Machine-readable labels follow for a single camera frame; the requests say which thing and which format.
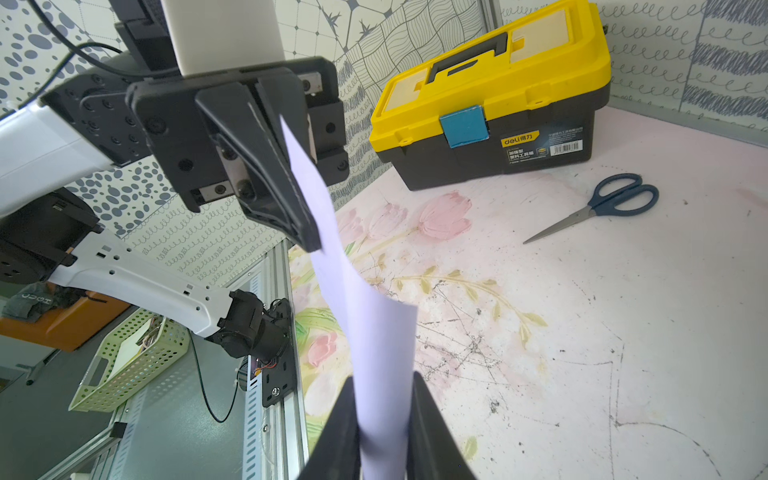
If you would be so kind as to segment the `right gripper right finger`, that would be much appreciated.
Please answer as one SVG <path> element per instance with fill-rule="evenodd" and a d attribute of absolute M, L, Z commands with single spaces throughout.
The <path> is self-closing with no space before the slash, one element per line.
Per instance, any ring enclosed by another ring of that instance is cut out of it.
<path fill-rule="evenodd" d="M 408 432 L 408 479 L 475 479 L 428 386 L 414 373 Z"/>

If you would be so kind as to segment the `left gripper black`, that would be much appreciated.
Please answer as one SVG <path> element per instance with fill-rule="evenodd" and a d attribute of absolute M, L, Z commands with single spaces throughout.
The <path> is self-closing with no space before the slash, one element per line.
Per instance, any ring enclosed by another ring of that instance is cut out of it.
<path fill-rule="evenodd" d="M 337 72 L 322 57 L 190 79 L 89 69 L 41 101 L 115 166 L 153 156 L 191 211 L 233 196 L 248 219 L 309 252 L 321 240 L 289 149 L 311 155 L 329 186 L 349 175 Z"/>

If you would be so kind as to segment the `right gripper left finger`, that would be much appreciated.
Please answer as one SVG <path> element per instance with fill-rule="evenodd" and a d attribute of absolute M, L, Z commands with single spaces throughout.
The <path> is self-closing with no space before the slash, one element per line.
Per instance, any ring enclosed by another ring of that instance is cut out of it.
<path fill-rule="evenodd" d="M 348 377 L 298 479 L 360 479 L 359 442 L 354 382 L 352 377 Z"/>

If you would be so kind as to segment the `purple square paper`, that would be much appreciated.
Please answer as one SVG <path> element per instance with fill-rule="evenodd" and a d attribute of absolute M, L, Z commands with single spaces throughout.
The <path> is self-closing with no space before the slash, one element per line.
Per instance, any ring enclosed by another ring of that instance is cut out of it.
<path fill-rule="evenodd" d="M 321 241 L 310 254 L 313 269 L 350 348 L 363 476 L 402 479 L 418 309 L 380 293 L 357 272 L 342 246 L 324 180 L 288 126 L 283 134 L 291 171 Z"/>

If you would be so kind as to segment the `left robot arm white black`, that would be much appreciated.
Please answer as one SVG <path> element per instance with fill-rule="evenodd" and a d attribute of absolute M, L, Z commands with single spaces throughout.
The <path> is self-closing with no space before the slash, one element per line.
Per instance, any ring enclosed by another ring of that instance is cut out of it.
<path fill-rule="evenodd" d="M 147 261 L 69 184 L 150 156 L 190 211 L 232 197 L 248 219 L 317 250 L 289 150 L 302 147 L 327 185 L 348 177 L 336 68 L 286 59 L 269 1 L 112 7 L 125 51 L 1 120 L 1 278 L 102 293 L 272 364 L 291 343 L 287 301 L 265 306 Z"/>

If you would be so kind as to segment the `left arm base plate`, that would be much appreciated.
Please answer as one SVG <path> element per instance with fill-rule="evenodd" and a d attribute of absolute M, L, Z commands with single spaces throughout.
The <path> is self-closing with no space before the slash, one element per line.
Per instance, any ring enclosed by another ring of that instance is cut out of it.
<path fill-rule="evenodd" d="M 294 316 L 288 299 L 276 299 L 263 311 L 251 357 L 261 374 L 262 406 L 278 404 L 298 387 Z"/>

